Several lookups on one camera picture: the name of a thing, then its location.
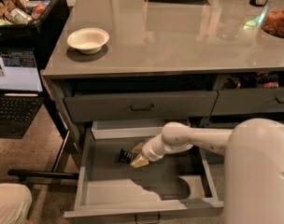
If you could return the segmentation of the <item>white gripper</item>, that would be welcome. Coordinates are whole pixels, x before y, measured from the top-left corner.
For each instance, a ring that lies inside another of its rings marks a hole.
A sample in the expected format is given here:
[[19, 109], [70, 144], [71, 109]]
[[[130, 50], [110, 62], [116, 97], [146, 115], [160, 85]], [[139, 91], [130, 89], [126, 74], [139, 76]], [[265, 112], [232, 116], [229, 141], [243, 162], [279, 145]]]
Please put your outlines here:
[[161, 159], [164, 155], [164, 147], [162, 136], [160, 134], [150, 138], [145, 144], [139, 143], [133, 149], [133, 153], [140, 153], [142, 150], [142, 154], [138, 154], [135, 159], [130, 163], [130, 165], [134, 168], [143, 167], [149, 164], [150, 161], [157, 161]]

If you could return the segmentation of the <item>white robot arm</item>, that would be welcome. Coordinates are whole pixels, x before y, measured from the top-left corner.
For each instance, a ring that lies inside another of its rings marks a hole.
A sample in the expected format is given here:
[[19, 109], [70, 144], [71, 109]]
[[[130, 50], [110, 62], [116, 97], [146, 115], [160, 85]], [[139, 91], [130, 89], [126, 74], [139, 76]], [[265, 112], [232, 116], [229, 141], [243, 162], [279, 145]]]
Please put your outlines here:
[[233, 129], [209, 129], [169, 122], [131, 165], [194, 146], [224, 156], [224, 224], [284, 224], [284, 124], [248, 119]]

